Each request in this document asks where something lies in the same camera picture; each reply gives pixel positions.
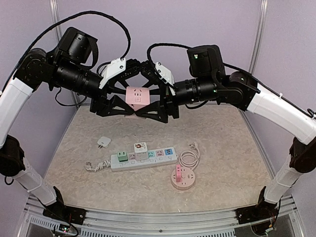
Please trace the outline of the pink cube socket adapter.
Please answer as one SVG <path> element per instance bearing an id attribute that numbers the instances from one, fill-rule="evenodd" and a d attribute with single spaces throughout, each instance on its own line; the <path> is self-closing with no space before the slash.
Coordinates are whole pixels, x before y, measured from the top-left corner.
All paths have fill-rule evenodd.
<path id="1" fill-rule="evenodd" d="M 150 90 L 145 87 L 128 86 L 125 93 L 125 102 L 134 111 L 137 111 L 151 103 Z"/>

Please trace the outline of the white small plug adapter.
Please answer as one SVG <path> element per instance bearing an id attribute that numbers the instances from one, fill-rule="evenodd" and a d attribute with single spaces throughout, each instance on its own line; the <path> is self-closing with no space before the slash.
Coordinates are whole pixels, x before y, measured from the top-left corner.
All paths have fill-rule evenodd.
<path id="1" fill-rule="evenodd" d="M 111 139 L 105 136 L 102 136 L 97 141 L 98 148 L 107 148 L 110 145 L 110 143 L 111 143 Z"/>

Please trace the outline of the white cube adapter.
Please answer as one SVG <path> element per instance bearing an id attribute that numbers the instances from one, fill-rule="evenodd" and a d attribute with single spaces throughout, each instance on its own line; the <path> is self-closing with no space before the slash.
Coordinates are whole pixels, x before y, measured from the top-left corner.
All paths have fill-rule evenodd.
<path id="1" fill-rule="evenodd" d="M 135 143 L 133 147 L 136 160 L 146 160 L 149 158 L 146 142 Z"/>

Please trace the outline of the green cube plug adapter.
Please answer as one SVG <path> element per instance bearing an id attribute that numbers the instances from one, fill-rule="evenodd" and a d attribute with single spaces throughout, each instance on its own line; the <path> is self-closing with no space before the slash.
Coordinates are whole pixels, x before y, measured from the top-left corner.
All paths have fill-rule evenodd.
<path id="1" fill-rule="evenodd" d="M 118 161 L 125 162 L 128 161 L 128 154 L 126 151 L 120 151 L 117 153 Z"/>

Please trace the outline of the pink plug adapter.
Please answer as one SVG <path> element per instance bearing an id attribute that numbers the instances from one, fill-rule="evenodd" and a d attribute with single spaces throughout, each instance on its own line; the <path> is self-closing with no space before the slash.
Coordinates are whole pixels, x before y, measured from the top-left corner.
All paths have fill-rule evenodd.
<path id="1" fill-rule="evenodd" d="M 181 182 L 182 176 L 181 176 L 181 165 L 176 165 L 176 169 L 175 169 L 175 179 L 176 179 L 176 183 Z"/>

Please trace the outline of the pink round socket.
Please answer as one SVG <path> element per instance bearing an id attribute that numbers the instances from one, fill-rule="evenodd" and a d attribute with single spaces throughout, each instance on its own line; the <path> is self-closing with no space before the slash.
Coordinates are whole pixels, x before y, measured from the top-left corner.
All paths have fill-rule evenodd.
<path id="1" fill-rule="evenodd" d="M 174 188 L 184 191 L 192 188 L 196 183 L 196 175 L 195 173 L 187 168 L 187 167 L 181 167 L 181 182 L 176 183 L 175 179 L 175 169 L 171 173 L 171 184 Z"/>

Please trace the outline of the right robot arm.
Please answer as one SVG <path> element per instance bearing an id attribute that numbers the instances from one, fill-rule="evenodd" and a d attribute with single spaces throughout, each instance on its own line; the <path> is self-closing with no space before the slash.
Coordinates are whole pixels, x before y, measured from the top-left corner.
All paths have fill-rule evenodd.
<path id="1" fill-rule="evenodd" d="M 303 111 L 281 94 L 257 80 L 249 72 L 234 67 L 227 75 L 220 49 L 216 45 L 187 47 L 189 80 L 175 82 L 170 70 L 148 59 L 143 73 L 159 86 L 160 100 L 136 111 L 136 115 L 166 123 L 179 117 L 178 107 L 194 109 L 197 102 L 230 104 L 242 111 L 262 116 L 293 135 L 285 164 L 271 183 L 260 192 L 252 214 L 257 219 L 268 215 L 299 177 L 316 167 L 316 115 Z"/>

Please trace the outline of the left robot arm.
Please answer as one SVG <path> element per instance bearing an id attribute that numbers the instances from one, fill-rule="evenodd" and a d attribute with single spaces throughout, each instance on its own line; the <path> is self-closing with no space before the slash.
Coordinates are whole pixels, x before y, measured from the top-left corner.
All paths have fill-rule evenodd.
<path id="1" fill-rule="evenodd" d="M 91 57 L 92 63 L 96 64 L 98 56 L 97 39 L 69 27 L 53 50 L 46 52 L 32 47 L 26 51 L 0 97 L 0 172 L 17 180 L 60 220 L 69 215 L 60 191 L 44 182 L 9 131 L 25 103 L 42 83 L 47 83 L 50 89 L 65 88 L 90 98 L 92 111 L 101 116 L 120 104 L 119 98 L 108 100 L 107 95 L 113 91 L 108 81 L 122 69 L 116 69 L 110 62 L 104 77 L 93 73 L 86 62 Z"/>

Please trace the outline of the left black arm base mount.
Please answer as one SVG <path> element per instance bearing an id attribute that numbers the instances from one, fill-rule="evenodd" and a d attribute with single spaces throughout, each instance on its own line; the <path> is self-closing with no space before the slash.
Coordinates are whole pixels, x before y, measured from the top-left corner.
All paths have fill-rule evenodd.
<path id="1" fill-rule="evenodd" d="M 83 225 L 86 210 L 65 205 L 60 191 L 55 186 L 53 188 L 56 193 L 56 202 L 44 208 L 43 216 L 71 224 Z"/>

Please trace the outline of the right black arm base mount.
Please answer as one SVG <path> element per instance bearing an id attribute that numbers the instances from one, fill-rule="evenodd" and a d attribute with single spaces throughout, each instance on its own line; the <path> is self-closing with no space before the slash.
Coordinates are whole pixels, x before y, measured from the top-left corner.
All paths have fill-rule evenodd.
<path id="1" fill-rule="evenodd" d="M 259 220 L 264 220 L 278 215 L 277 204 L 268 203 L 265 201 L 264 192 L 266 186 L 260 191 L 257 204 L 241 207 L 235 210 L 239 224 L 246 224 Z"/>

